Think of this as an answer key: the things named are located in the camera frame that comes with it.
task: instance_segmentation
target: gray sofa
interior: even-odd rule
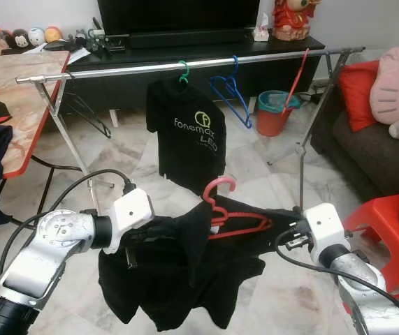
[[[384,124],[353,133],[338,87],[317,119],[311,145],[338,167],[363,201],[399,194],[399,140]]]

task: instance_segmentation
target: black cabinet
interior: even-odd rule
[[[283,52],[324,49],[319,41],[308,37],[305,40],[285,42],[271,37],[267,43],[246,41],[243,43],[224,43],[218,45],[195,45],[182,47],[165,47],[154,49],[127,49],[126,52],[113,53],[110,57],[105,54],[91,54],[76,61],[68,67],[68,71],[103,70],[122,68],[127,66],[141,66],[166,64],[179,60],[194,61],[200,59],[228,58],[255,56],[260,54],[274,54]],[[311,84],[320,57],[308,57],[297,91],[306,91]],[[288,91],[300,68],[301,59],[287,59],[281,61],[264,61],[243,64],[238,71],[238,88],[244,96],[257,96],[262,91],[279,89]],[[84,80],[69,80],[66,90],[77,93],[92,109],[109,110],[127,107],[144,107],[146,89],[149,83],[164,77],[180,75],[183,71],[167,71],[157,73],[143,73],[114,77],[99,77]],[[191,71],[189,82],[211,99],[216,99],[210,89],[210,77],[214,75],[229,75],[233,66],[216,66],[199,68]]]

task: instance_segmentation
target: trash bin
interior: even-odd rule
[[[300,101],[292,96],[287,107],[284,104],[289,93],[285,91],[265,91],[258,97],[257,131],[265,136],[279,135],[292,109],[300,107]]]

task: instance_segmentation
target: tile floor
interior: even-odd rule
[[[227,126],[226,175],[237,179],[237,188],[220,194],[258,207],[286,208],[298,204],[298,158],[295,143],[301,139],[313,111],[304,105],[292,113],[284,132],[278,137],[260,136],[247,130],[224,106]],[[147,132],[142,111],[119,113],[121,126],[112,129],[108,140],[81,121],[67,119],[70,134],[90,170],[115,168],[128,174],[152,198],[158,215],[178,216],[199,202],[198,197],[158,174],[157,136]],[[75,164],[61,135],[44,133],[35,154],[56,164]],[[360,205],[350,185],[329,162],[309,147],[305,159],[305,207],[332,202],[341,218]],[[8,181],[0,207],[18,219],[34,214],[48,171],[30,162],[27,172]],[[49,192],[55,199],[80,174],[57,172]],[[102,176],[117,184],[114,189],[98,185],[102,209],[120,195],[119,179]],[[75,189],[62,207],[91,208],[84,186]],[[14,226],[0,227],[0,254]],[[26,239],[23,234],[13,247],[14,254]],[[368,248],[374,255],[376,250]],[[106,306],[98,281],[97,253],[89,251],[68,261],[66,273],[30,334],[39,335],[127,335],[156,334],[152,321],[139,309],[128,325],[123,325]],[[291,256],[309,262],[306,250]],[[344,312],[331,278],[290,265],[274,253],[262,255],[266,261],[263,275],[245,281],[238,295],[232,321],[227,330],[217,328],[205,309],[192,310],[185,323],[167,334],[339,334],[356,332]]]

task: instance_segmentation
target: tissue box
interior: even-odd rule
[[[265,29],[255,28],[252,32],[255,42],[268,42],[269,32]]]

